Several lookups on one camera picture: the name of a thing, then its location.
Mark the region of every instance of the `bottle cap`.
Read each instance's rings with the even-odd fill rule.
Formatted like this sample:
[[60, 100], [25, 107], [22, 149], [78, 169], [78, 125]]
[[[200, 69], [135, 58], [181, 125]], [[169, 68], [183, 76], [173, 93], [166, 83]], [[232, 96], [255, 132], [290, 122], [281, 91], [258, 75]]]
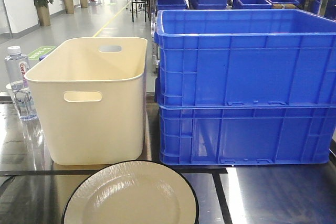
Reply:
[[21, 47], [20, 46], [8, 47], [7, 51], [10, 55], [18, 55], [21, 54]]

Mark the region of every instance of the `table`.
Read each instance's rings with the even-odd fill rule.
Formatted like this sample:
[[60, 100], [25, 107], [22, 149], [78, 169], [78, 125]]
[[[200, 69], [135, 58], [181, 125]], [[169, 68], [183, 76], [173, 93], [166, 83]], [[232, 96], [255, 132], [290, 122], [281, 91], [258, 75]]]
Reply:
[[[140, 159], [160, 161], [158, 110], [148, 97], [145, 148]], [[41, 164], [33, 166], [20, 130], [10, 98], [0, 102], [0, 223], [59, 224], [72, 192], [106, 165], [58, 166], [42, 147], [35, 149], [43, 153]], [[328, 163], [316, 165], [172, 168], [196, 192], [199, 224], [334, 224], [335, 164], [336, 158], [330, 154]]]
[[133, 7], [133, 4], [135, 4], [136, 17], [138, 17], [138, 4], [142, 4], [144, 6], [144, 11], [145, 11], [145, 13], [144, 13], [145, 22], [147, 22], [147, 15], [149, 17], [149, 20], [151, 20], [149, 0], [131, 0], [131, 4], [132, 4], [132, 22], [134, 22], [134, 7]]

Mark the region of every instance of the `floor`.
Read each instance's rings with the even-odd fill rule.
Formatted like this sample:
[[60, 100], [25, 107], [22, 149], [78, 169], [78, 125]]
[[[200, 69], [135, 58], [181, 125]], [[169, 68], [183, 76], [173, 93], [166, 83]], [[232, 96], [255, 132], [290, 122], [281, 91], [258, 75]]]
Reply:
[[[78, 37], [141, 37], [148, 40], [146, 69], [147, 92], [154, 91], [156, 74], [151, 59], [151, 26], [144, 21], [144, 11], [132, 22], [132, 13], [126, 9], [127, 0], [97, 0], [88, 8], [76, 7], [74, 14], [61, 14], [51, 19], [51, 26], [38, 27], [33, 32], [0, 44], [0, 55], [7, 55], [7, 47], [21, 46], [29, 54], [41, 46], [59, 46], [67, 39]], [[30, 65], [37, 63], [31, 60]], [[0, 61], [0, 91], [6, 91], [8, 76]]]

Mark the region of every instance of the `crate handle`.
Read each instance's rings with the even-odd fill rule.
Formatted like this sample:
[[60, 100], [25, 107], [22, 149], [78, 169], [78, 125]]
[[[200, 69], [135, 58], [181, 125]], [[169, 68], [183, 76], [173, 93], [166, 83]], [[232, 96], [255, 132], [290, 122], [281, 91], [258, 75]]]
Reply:
[[233, 106], [233, 105], [244, 105], [244, 102], [227, 102], [227, 104], [229, 106]]
[[66, 91], [63, 96], [66, 102], [100, 102], [103, 98], [99, 91]]
[[268, 104], [280, 104], [280, 105], [286, 105], [285, 102], [281, 102], [281, 101], [269, 101]]
[[99, 47], [100, 52], [121, 52], [122, 47], [118, 45], [101, 45]]

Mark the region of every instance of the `desk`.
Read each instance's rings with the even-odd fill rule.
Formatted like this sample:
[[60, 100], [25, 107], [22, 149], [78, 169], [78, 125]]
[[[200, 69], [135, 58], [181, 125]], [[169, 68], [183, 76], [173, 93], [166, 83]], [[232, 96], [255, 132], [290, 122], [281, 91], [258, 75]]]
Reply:
[[143, 4], [144, 11], [145, 11], [145, 22], [147, 22], [146, 14], [148, 15], [149, 20], [151, 19], [150, 12], [149, 12], [149, 10], [150, 10], [149, 0], [131, 0], [131, 2], [132, 2], [132, 22], [134, 22], [134, 7], [133, 7], [133, 4], [135, 4], [136, 17], [138, 17], [138, 4]]

